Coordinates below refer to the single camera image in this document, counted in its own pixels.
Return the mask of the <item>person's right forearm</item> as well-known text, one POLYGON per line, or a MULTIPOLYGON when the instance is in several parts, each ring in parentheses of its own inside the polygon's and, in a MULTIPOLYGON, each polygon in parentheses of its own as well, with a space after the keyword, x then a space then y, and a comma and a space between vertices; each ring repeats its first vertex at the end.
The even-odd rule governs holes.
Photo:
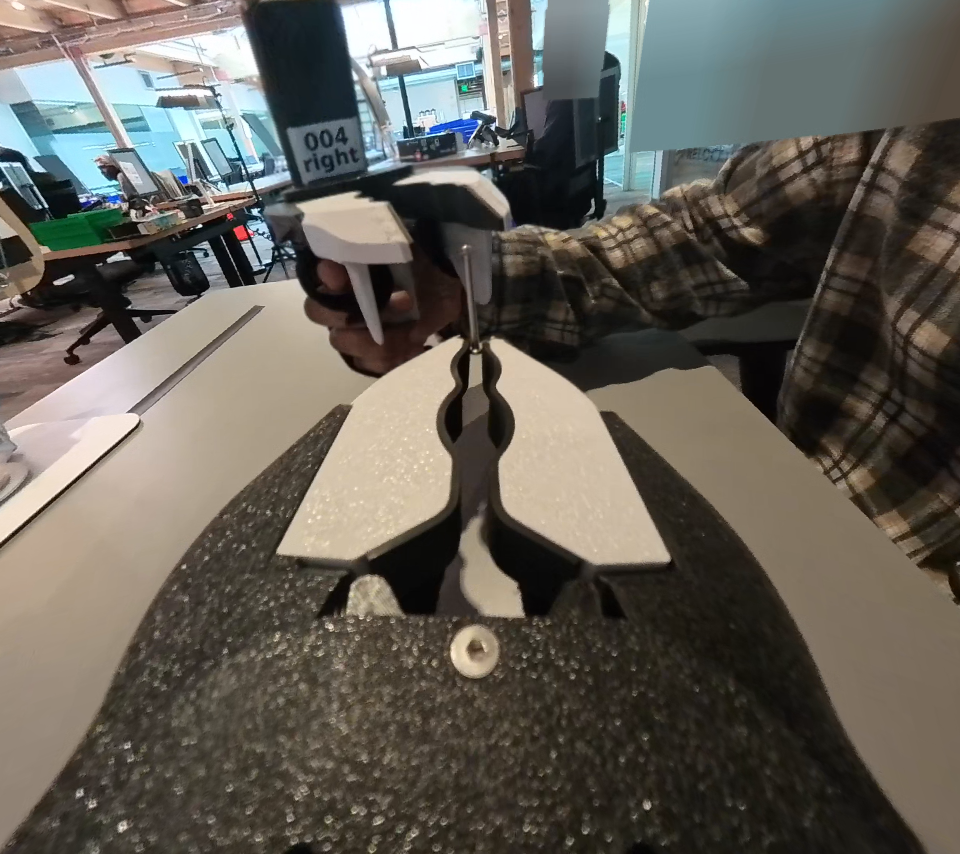
POLYGON ((749 144, 713 179, 580 228, 493 241, 481 332, 570 357, 625 330, 682 330, 811 300, 881 130, 749 144))

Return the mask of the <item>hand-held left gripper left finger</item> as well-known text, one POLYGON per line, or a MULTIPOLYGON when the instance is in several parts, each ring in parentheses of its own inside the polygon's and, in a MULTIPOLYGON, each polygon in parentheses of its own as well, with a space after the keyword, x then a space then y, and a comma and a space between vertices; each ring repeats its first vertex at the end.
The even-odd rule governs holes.
POLYGON ((385 581, 401 610, 437 611, 458 554, 470 355, 444 341, 371 384, 350 406, 276 554, 308 567, 385 581))

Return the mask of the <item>wooden office desk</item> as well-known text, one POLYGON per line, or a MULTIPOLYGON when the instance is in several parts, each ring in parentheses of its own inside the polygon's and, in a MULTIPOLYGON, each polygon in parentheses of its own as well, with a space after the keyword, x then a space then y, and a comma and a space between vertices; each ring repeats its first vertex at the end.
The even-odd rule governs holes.
POLYGON ((39 285, 45 271, 45 264, 48 261, 78 259, 104 253, 129 251, 147 247, 168 238, 190 233, 197 234, 202 226, 219 224, 228 221, 230 218, 234 218, 234 221, 238 222, 241 211, 261 206, 262 202, 263 199, 255 200, 250 195, 227 195, 225 201, 204 207, 200 216, 182 219, 178 223, 171 224, 153 233, 144 234, 138 231, 130 237, 109 240, 97 245, 51 249, 39 244, 37 238, 30 232, 28 225, 24 224, 3 200, 1 201, 2 240, 8 240, 11 237, 19 238, 26 249, 26 258, 17 264, 13 264, 6 259, 4 253, 2 254, 2 296, 5 296, 6 289, 24 294, 39 285))

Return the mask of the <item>white curved banner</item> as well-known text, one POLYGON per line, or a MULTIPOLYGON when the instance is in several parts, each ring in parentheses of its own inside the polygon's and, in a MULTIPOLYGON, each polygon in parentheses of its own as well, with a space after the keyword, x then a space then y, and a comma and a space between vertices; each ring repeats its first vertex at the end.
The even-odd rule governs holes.
POLYGON ((374 119, 374 127, 378 131, 382 150, 387 159, 396 159, 397 146, 393 135, 392 122, 390 120, 387 106, 380 94, 378 85, 363 65, 356 58, 349 58, 352 72, 355 80, 359 84, 363 96, 368 105, 371 116, 374 119))

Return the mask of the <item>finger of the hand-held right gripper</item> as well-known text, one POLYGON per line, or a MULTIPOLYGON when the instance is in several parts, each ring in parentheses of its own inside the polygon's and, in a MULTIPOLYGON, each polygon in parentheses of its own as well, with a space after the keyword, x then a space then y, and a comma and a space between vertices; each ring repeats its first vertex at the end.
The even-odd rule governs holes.
POLYGON ((412 239, 389 202, 370 198, 314 198, 266 207, 280 240, 339 264, 404 264, 412 239))
POLYGON ((512 224, 509 200, 469 166, 428 168, 404 176, 391 186, 390 203, 407 220, 461 224, 487 232, 512 224))

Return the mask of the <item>black office chair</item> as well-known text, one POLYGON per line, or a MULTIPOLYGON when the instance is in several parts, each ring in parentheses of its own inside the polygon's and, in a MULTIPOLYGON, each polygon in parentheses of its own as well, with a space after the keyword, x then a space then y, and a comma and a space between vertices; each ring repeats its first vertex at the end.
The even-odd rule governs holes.
POLYGON ((78 338, 66 347, 63 357, 66 365, 77 366, 81 359, 78 349, 91 343, 107 328, 113 328, 123 344, 142 334, 138 322, 150 323, 176 313, 176 309, 137 308, 127 296, 127 289, 155 270, 162 270, 172 289, 192 302, 210 290, 210 280, 192 251, 181 252, 170 258, 159 258, 142 253, 122 261, 103 261, 94 264, 84 261, 78 265, 75 277, 79 293, 97 309, 94 320, 80 330, 78 338))

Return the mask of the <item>stack of green bins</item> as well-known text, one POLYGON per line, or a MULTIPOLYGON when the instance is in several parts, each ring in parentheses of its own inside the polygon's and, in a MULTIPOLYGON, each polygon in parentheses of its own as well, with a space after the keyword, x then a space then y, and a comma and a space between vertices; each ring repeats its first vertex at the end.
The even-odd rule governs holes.
POLYGON ((120 208, 102 208, 35 221, 28 226, 42 248, 60 251, 110 243, 114 239, 112 229, 125 218, 126 213, 120 208))

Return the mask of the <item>instruction board on white stand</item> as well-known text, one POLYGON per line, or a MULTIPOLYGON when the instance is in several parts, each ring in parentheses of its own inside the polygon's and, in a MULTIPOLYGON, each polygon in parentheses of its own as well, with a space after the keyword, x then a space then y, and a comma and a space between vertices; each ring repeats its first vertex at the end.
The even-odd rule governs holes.
MULTIPOLYGON (((42 249, 1 201, 2 297, 29 293, 42 281, 42 249)), ((5 545, 140 425, 137 414, 1 427, 1 544, 5 545)))

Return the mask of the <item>long metal bolt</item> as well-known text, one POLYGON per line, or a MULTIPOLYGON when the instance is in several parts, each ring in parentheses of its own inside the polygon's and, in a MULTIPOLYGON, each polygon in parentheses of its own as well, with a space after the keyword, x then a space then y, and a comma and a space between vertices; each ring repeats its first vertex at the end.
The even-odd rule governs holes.
POLYGON ((474 287, 474 268, 472 261, 472 254, 469 259, 463 260, 460 257, 461 267, 462 267, 462 286, 464 291, 464 303, 466 307, 466 317, 467 317, 467 344, 469 352, 473 356, 478 356, 482 353, 482 343, 479 336, 479 325, 477 319, 476 311, 476 297, 475 297, 475 287, 474 287))

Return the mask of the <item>person's right hand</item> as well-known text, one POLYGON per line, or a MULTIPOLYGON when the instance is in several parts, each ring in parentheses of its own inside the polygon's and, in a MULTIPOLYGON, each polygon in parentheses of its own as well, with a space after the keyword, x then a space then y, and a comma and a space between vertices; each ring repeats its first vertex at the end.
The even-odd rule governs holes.
POLYGON ((363 320, 352 320, 347 313, 305 298, 306 317, 328 332, 331 347, 354 371, 380 377, 424 353, 434 336, 461 327, 464 289, 459 278, 437 267, 419 248, 413 248, 412 270, 415 297, 401 290, 391 294, 381 315, 382 343, 373 338, 363 320))

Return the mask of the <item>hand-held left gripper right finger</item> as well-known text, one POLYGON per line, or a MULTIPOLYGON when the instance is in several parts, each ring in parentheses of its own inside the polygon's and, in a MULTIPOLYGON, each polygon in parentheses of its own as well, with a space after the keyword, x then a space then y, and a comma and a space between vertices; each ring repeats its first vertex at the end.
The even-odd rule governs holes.
POLYGON ((668 548, 594 403, 500 339, 482 352, 488 432, 487 543, 527 616, 578 581, 666 570, 668 548))

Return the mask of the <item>black tripod light stand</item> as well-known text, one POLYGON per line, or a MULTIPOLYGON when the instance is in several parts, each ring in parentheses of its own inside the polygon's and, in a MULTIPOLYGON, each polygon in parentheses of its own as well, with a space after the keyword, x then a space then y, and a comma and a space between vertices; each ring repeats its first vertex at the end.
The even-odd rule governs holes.
POLYGON ((275 267, 281 267, 284 276, 288 277, 287 266, 293 263, 294 255, 290 249, 278 240, 274 229, 268 224, 265 214, 267 201, 277 198, 282 187, 279 183, 267 184, 267 181, 273 176, 272 164, 274 158, 272 155, 266 156, 267 161, 270 162, 268 165, 270 171, 267 175, 262 172, 257 176, 255 175, 253 168, 256 165, 249 164, 249 161, 253 161, 255 158, 251 153, 245 152, 246 149, 237 137, 238 134, 245 134, 243 117, 237 113, 230 114, 224 108, 222 93, 226 91, 224 82, 186 88, 158 89, 157 107, 181 108, 194 113, 216 110, 220 116, 222 129, 232 144, 234 154, 226 154, 223 146, 214 135, 200 140, 204 145, 203 150, 225 188, 239 187, 240 184, 244 184, 244 188, 238 190, 241 194, 251 196, 251 200, 246 207, 255 213, 267 231, 271 242, 271 256, 269 264, 261 271, 261 280, 263 282, 269 280, 275 267))

